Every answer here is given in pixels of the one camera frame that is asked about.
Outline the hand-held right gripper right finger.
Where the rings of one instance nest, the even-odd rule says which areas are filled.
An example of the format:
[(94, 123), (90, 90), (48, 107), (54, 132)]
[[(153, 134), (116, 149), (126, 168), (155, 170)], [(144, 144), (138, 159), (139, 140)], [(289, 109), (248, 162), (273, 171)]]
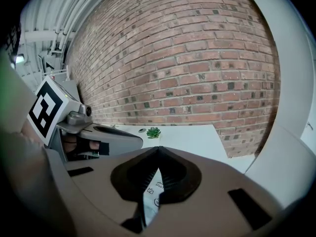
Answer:
[(271, 218), (281, 205), (266, 189), (235, 168), (213, 159), (166, 148), (195, 164), (201, 183), (189, 198), (180, 203), (162, 204), (147, 227), (149, 237), (241, 237), (253, 228), (229, 195), (242, 189)]

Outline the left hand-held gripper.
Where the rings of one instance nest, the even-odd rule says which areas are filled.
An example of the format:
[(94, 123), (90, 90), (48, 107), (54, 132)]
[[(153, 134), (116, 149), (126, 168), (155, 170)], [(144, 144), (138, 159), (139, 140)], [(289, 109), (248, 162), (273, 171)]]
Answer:
[(45, 147), (57, 151), (62, 161), (68, 161), (71, 154), (65, 152), (64, 145), (71, 141), (63, 140), (71, 135), (76, 137), (74, 155), (93, 157), (91, 139), (80, 136), (80, 132), (92, 124), (91, 107), (81, 103), (49, 76), (40, 84), (36, 96), (27, 119)]

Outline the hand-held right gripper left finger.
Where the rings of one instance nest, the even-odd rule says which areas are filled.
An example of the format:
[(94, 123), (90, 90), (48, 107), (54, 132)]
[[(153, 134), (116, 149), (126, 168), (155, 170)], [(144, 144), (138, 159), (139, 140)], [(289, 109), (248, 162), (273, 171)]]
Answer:
[(118, 156), (63, 163), (46, 151), (51, 175), (78, 237), (140, 237), (145, 171), (130, 167), (157, 147)]

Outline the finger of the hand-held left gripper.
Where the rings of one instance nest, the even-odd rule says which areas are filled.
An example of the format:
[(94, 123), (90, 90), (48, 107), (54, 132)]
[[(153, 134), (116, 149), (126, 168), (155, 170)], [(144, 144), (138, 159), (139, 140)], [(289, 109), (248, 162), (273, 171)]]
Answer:
[(99, 151), (91, 153), (100, 156), (121, 155), (141, 149), (143, 146), (143, 140), (139, 136), (110, 126), (98, 124), (89, 125), (77, 134), (77, 136), (88, 140), (99, 141)]

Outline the person's left hand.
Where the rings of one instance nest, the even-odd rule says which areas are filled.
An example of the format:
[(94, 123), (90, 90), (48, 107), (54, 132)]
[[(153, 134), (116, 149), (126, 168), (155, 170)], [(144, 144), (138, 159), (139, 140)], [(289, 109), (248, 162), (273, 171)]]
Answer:
[(85, 152), (98, 152), (100, 142), (84, 139), (75, 135), (62, 137), (63, 149), (66, 154), (77, 155)]

